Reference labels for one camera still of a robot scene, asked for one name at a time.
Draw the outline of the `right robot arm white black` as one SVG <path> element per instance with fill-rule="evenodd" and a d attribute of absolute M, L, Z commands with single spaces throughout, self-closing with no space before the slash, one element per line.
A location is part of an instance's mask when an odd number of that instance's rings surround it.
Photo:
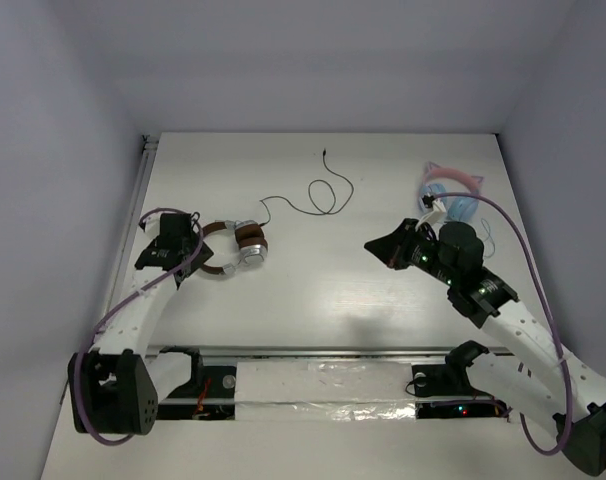
<path fill-rule="evenodd" d="M 416 267 L 444 283 L 452 307 L 523 365 L 517 371 L 473 341 L 446 357 L 444 378 L 453 391 L 494 396 L 554 436 L 580 471 L 606 470 L 606 378 L 553 337 L 516 291 L 483 264 L 475 230 L 449 222 L 434 231 L 417 219 L 365 243 L 393 270 Z"/>

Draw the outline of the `brown silver headphones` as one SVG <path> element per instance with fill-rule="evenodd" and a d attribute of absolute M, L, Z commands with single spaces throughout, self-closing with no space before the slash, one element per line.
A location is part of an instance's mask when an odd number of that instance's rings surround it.
<path fill-rule="evenodd" d="M 263 231 L 263 225 L 254 220 L 214 221 L 203 227 L 203 237 L 211 234 L 228 231 L 234 234 L 234 241 L 238 251 L 238 260 L 223 266 L 210 266 L 202 264 L 200 269 L 210 275 L 230 276 L 240 266 L 251 266 L 262 263 L 268 256 L 269 246 Z"/>

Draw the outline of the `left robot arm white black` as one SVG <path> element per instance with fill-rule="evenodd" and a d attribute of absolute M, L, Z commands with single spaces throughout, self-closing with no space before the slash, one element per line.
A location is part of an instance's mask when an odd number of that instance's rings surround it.
<path fill-rule="evenodd" d="M 196 350 L 148 351 L 169 301 L 213 255 L 199 213 L 154 212 L 159 232 L 135 262 L 130 294 L 96 324 L 68 364 L 75 428 L 105 446 L 148 434 L 163 400 L 177 388 L 194 394 L 205 382 Z"/>

